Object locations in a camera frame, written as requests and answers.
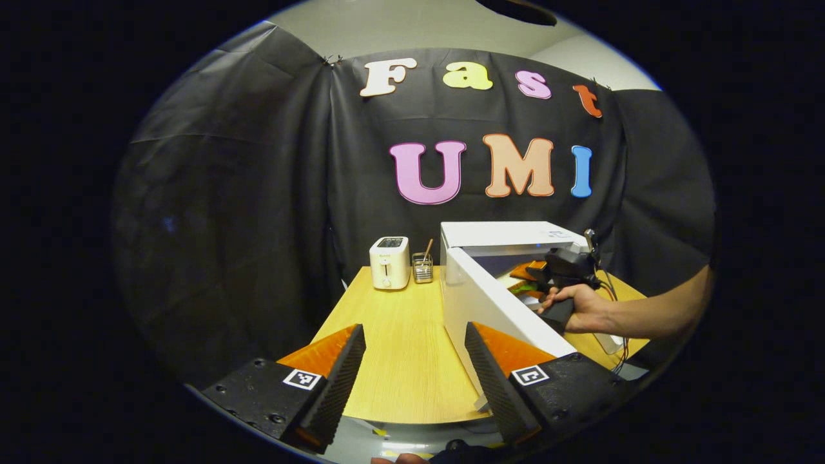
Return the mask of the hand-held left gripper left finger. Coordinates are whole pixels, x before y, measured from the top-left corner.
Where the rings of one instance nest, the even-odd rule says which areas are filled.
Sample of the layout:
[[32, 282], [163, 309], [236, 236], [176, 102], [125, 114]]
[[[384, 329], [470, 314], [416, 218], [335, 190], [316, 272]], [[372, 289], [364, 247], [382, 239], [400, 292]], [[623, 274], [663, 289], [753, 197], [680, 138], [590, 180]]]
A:
[[363, 325], [351, 324], [280, 360], [254, 358], [201, 394], [280, 443], [324, 454], [334, 441], [366, 349]]

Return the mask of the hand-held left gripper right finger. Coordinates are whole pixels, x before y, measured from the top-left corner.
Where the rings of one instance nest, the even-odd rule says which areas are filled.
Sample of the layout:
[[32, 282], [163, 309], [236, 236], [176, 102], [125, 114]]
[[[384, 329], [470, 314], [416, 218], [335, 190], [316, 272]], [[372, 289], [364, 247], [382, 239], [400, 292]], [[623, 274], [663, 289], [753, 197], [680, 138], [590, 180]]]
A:
[[554, 356], [471, 321], [465, 348], [507, 445], [555, 444], [627, 403], [636, 383], [589, 356]]

